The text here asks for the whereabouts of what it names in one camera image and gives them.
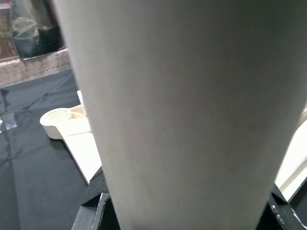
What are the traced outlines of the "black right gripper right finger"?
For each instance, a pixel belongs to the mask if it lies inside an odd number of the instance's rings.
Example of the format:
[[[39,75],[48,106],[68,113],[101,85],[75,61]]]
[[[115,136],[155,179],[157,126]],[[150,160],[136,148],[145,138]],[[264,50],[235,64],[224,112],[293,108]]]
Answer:
[[[258,223],[258,230],[306,230],[295,210],[273,184],[266,206]]]

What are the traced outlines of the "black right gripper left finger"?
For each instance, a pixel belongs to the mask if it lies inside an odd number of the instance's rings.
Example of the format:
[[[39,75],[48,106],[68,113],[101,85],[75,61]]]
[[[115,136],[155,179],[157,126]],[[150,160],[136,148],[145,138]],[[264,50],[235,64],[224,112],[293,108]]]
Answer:
[[[91,178],[71,229],[120,229],[102,168]]]

